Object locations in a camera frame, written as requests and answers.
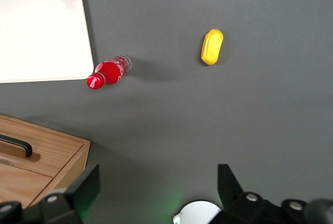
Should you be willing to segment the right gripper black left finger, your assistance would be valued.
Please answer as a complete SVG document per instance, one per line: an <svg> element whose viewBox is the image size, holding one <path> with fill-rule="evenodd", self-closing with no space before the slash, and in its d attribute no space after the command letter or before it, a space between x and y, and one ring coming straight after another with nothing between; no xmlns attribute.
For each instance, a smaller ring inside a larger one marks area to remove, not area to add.
<svg viewBox="0 0 333 224"><path fill-rule="evenodd" d="M88 165L70 186L47 193L30 207L1 202L1 223L83 223L99 193L99 165Z"/></svg>

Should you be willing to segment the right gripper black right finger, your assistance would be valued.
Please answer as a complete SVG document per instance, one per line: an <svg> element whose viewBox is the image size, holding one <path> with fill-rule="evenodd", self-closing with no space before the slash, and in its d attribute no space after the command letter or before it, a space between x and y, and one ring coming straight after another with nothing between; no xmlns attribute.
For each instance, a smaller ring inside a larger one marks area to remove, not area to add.
<svg viewBox="0 0 333 224"><path fill-rule="evenodd" d="M276 206L245 192L227 164L217 167L217 191L223 210L210 223L332 223L331 199L285 199Z"/></svg>

